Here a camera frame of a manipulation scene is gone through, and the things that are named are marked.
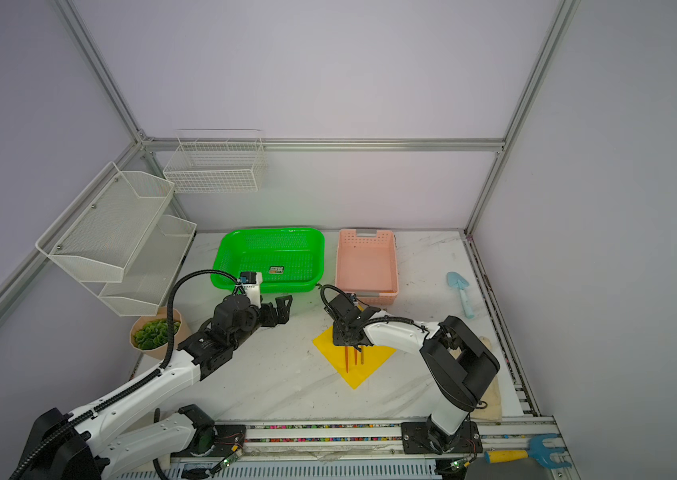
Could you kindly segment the yellow paper napkin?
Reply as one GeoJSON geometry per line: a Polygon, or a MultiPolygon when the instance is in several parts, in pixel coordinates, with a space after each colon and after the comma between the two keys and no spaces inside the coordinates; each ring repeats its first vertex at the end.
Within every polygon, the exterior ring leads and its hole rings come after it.
{"type": "Polygon", "coordinates": [[[314,338],[312,344],[353,390],[366,382],[396,352],[393,348],[382,346],[363,346],[357,349],[335,346],[332,333],[334,328],[330,327],[314,338]]]}

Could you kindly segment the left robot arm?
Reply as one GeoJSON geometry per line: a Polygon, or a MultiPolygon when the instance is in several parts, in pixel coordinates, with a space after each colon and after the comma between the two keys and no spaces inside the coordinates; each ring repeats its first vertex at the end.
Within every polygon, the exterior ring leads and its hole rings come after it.
{"type": "Polygon", "coordinates": [[[214,429],[198,406],[182,407],[156,425],[138,430],[130,425],[230,362],[258,328],[288,322],[290,307],[289,295],[260,306],[246,295],[224,298],[206,327],[182,341],[170,359],[67,414],[56,408],[42,414],[12,478],[110,479],[186,449],[200,432],[214,429]]]}

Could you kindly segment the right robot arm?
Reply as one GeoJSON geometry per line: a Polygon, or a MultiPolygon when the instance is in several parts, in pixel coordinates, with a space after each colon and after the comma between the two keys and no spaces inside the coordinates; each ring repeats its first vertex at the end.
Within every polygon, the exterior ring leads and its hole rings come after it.
{"type": "Polygon", "coordinates": [[[458,317],[442,322],[420,322],[393,316],[373,306],[360,308],[347,293],[336,292],[320,300],[332,322],[332,343],[358,351],[364,347],[388,347],[418,354],[425,364],[440,400],[424,422],[407,422],[402,435],[407,450],[422,453],[478,454],[470,415],[485,407],[482,397],[500,372],[496,357],[480,338],[458,317]]]}

